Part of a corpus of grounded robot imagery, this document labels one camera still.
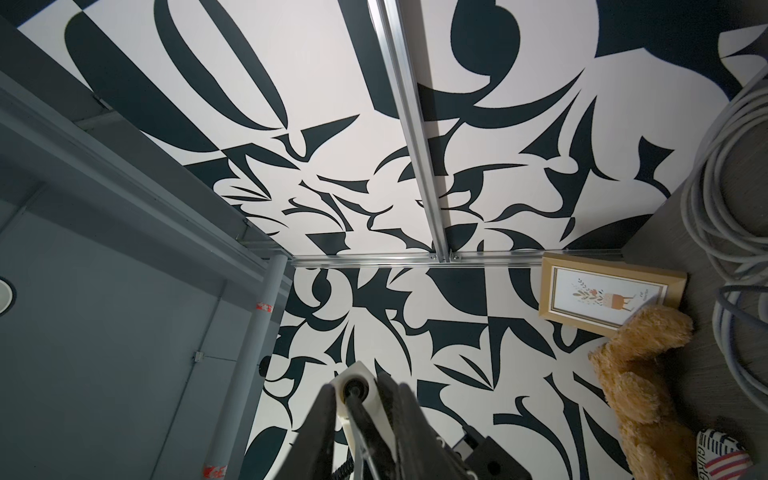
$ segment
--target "brown teddy bear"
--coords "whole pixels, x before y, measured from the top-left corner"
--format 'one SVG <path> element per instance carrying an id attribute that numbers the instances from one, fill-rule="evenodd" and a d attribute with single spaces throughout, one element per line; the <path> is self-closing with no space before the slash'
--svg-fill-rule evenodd
<path id="1" fill-rule="evenodd" d="M 694 434 L 677 421 L 656 359 L 688 343 L 692 329 L 688 315 L 646 306 L 589 355 L 618 417 L 621 446 L 637 480 L 696 478 Z"/>

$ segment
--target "gray cable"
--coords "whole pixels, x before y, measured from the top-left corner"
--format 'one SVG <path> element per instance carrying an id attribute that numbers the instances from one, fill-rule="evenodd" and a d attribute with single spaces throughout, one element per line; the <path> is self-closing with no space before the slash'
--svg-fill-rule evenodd
<path id="1" fill-rule="evenodd" d="M 726 286 L 751 286 L 764 284 L 768 280 L 768 237 L 753 235 L 739 225 L 725 204 L 720 186 L 723 166 L 733 146 L 749 130 L 768 122 L 768 88 L 754 90 L 767 75 L 768 65 L 715 119 L 701 141 L 693 171 L 683 186 L 680 198 L 680 214 L 686 230 L 707 254 Z M 727 240 L 730 251 L 724 251 L 714 243 L 723 245 L 726 242 L 722 240 Z M 741 250 L 742 253 L 734 254 L 734 250 Z M 734 263 L 736 268 L 729 269 L 725 263 Z M 738 313 L 740 295 L 740 290 L 731 288 L 720 291 L 720 300 L 730 305 L 723 308 L 720 301 L 715 303 L 712 313 L 714 337 L 736 383 L 756 406 L 768 413 L 768 386 L 740 365 L 733 348 L 731 322 L 733 312 Z M 768 293 L 760 294 L 758 316 L 760 321 L 768 322 Z"/>

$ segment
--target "aluminum rail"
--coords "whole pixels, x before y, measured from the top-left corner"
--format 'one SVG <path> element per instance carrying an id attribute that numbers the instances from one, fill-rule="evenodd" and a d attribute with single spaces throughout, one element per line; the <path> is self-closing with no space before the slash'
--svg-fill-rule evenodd
<path id="1" fill-rule="evenodd" d="M 451 261 L 451 252 L 445 237 L 442 211 L 435 189 L 432 159 L 429 156 L 429 145 L 424 132 L 419 92 L 406 46 L 400 10 L 396 0 L 368 0 L 368 9 L 379 39 L 389 83 L 392 86 L 402 132 L 406 137 L 416 184 L 422 195 L 427 224 L 435 246 L 435 255 L 437 261 L 447 263 Z"/>
<path id="2" fill-rule="evenodd" d="M 427 268 L 483 268 L 501 266 L 530 268 L 541 266 L 544 253 L 564 253 L 601 260 L 621 260 L 621 250 L 513 250 L 509 252 L 459 252 L 452 254 L 451 263 L 440 262 L 434 253 L 384 253 L 372 255 L 316 255 L 297 256 L 292 264 L 296 268 L 364 268 L 421 266 Z"/>

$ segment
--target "wooden picture frame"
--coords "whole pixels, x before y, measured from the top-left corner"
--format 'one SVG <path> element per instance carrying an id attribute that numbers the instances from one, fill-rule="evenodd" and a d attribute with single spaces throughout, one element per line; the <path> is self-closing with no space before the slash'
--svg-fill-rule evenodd
<path id="1" fill-rule="evenodd" d="M 677 308 L 687 275 L 673 270 L 545 253 L 540 317 L 605 336 L 648 303 Z"/>

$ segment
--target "american flag pattern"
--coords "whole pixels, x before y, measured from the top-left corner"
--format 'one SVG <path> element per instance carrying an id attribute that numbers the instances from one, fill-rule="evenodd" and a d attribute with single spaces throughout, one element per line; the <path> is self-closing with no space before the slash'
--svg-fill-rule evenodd
<path id="1" fill-rule="evenodd" d="M 752 466 L 741 444 L 722 432 L 703 430 L 697 444 L 700 480 L 737 480 Z"/>

